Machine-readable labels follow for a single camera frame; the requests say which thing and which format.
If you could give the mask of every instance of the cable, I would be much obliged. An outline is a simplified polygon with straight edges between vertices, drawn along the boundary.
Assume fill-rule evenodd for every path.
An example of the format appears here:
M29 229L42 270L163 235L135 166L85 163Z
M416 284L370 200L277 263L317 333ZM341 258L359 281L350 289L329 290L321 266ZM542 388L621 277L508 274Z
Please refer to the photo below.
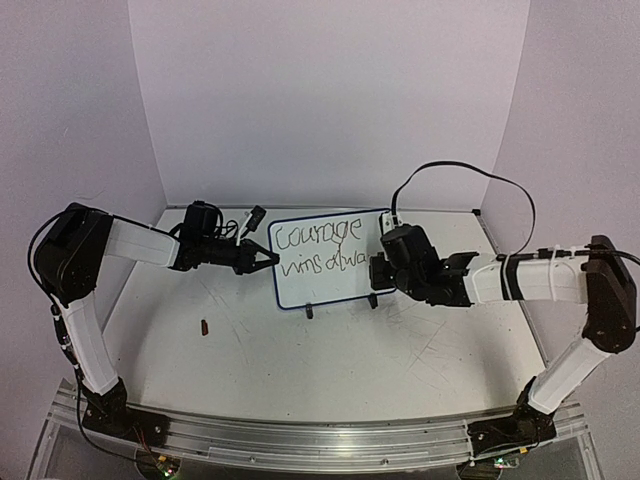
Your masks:
M239 247L240 246L240 241L247 236L247 233L249 232L249 230L246 230L247 225L249 224L249 222L251 221L251 215L247 215L247 218L245 219L245 221L242 224L242 227L240 227L240 229L238 230L238 235L236 237L236 246Z
M106 448L102 448L100 445L96 445L95 443L93 443L93 441L89 438L89 436L84 431L84 427L82 426L82 420L80 419L80 396L81 396L81 392L82 392L82 379L80 378L80 375L81 375L81 373L76 371L76 381L78 383L78 391L76 393L76 400L77 400L76 401L76 420L78 422L78 428L80 429L80 434L82 435L82 437L87 441L87 443L89 445L91 445L96 450L101 451L102 453L106 453L107 455L111 455L112 457L122 458L124 460L128 460L128 461L136 463L136 464L147 465L147 466L150 466L150 467L156 467L156 465L153 464L153 463L143 462L142 460L138 460L137 458L127 457L126 455L122 455L120 453L112 452L111 450L107 450Z
M527 190L517 184L516 182L514 182L513 180L509 180L507 178L504 177L500 177L499 175L494 175L493 173L489 173L489 172L485 172L484 170L482 170L481 168L476 167L475 165L471 165L469 163L465 163L465 162L460 162L457 160L436 160L433 162L429 162L429 163L425 163L424 165L419 166L412 174L409 178L407 178L407 180L400 185L400 187L398 187L398 189L393 193L393 197L391 197L391 217L393 219L393 223L394 225L397 227L398 226L398 219L397 219L397 203L398 203L398 195L400 194L400 191L406 187L409 182L411 181L411 179L418 173L421 172L422 170L426 170L427 168L432 168L432 167L460 167L460 168L466 168L468 170L472 170L476 173L479 173L480 175L484 175L485 177L489 177L492 178L494 180L500 180L501 182L505 182L508 183L509 185L513 185L514 187L518 187L520 190L522 190L522 192L527 196L527 199L529 200L529 205L531 205L531 230L529 232L529 236L527 237L527 240L524 242L524 245L522 245L522 247L516 252L516 254L522 252L525 248L527 248L527 245L529 245L529 242L531 241L531 237L533 237L533 231L535 230L536 227L536 204L533 201L533 198L531 197L531 195L529 194L529 192L527 192Z
M211 237L217 240L219 238L233 239L236 236L238 232L238 222L236 222L235 220L229 220L227 223L224 223L224 215L222 213L222 210L220 210L220 208L210 203L203 203L201 205L206 206L211 210L213 210L213 214L214 214L213 230L211 231L211 234L208 235L208 237ZM174 236L175 238L175 235L182 230L183 226L184 226L184 223L178 223L174 225L173 228L169 230L168 234L171 236Z

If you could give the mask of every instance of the scratched table surface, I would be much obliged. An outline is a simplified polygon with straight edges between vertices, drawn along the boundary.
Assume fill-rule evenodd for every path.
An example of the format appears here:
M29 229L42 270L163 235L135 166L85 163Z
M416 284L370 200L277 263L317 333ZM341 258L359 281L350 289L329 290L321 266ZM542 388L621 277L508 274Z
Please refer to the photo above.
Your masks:
M225 220L243 209L224 210ZM340 210L271 209L276 219ZM184 210L168 209L170 229ZM441 256L491 252L471 213L403 212ZM543 362L518 304L430 307L397 292L303 310L276 305L271 270L236 276L137 264L107 323L109 355L131 401L275 421L375 421L513 405ZM202 335L201 320L209 334Z

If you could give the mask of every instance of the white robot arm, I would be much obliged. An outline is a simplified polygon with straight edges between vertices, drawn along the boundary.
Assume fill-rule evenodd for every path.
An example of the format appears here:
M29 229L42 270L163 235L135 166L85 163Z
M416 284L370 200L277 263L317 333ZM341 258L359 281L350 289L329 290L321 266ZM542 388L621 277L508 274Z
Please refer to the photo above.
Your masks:
M463 308L529 300L588 305L582 335L527 384L513 414L469 425L476 458L554 438L553 414L560 403L600 363L635 340L636 286L620 257L637 259L615 250L605 236L593 237L586 249L462 252L440 259L422 227L402 225L397 218L391 227L387 220L381 220L390 226L383 229L384 253L369 264L374 290L396 287L417 301Z
M178 271L210 263L232 267L238 275L253 273L279 262L278 255L244 238L256 230L265 214L255 207L243 232L235 222L223 225L220 210L204 202L190 205L183 223L172 232L79 204L69 205L52 219L56 223L39 243L33 260L29 253L29 268L53 303L58 342L89 401L90 414L83 421L86 428L133 441L138 429L149 445L161 446L168 422L162 415L126 405L126 388L109 359L95 312L94 290L103 257ZM258 254L266 259L257 260Z

